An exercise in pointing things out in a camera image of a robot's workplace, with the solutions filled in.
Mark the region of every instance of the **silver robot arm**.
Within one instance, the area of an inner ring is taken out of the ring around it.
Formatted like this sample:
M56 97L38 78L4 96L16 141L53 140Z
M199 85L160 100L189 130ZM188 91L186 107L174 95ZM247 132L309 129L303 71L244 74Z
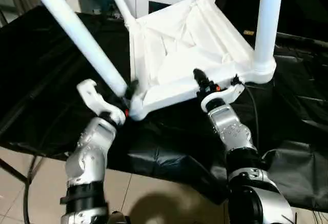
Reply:
M225 145L231 224L293 224L292 209L269 179L252 135L230 105L220 98L220 87L209 81L200 70L194 70L200 91L197 97L207 113L215 133ZM243 85L236 76L231 85Z
M60 199L66 205L61 224L105 224L110 222L104 196L107 153L117 132L125 122L124 112L104 101L94 88L96 83L85 80L77 86L86 105L97 114L81 134L76 150L66 161L67 194Z

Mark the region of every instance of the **black tablecloth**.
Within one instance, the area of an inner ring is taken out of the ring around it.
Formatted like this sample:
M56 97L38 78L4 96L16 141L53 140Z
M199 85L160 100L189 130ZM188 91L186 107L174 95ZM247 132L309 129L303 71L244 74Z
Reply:
M129 82L129 35L122 22L80 15ZM52 16L38 7L0 29L0 146L66 159L94 114L76 85L86 78L112 93ZM272 180L296 206L328 211L326 53L276 57L274 79L249 85L259 113L260 152ZM233 103L255 134L247 92ZM108 153L108 167L183 182L219 204L227 196L224 153L199 103L190 100L128 120Z

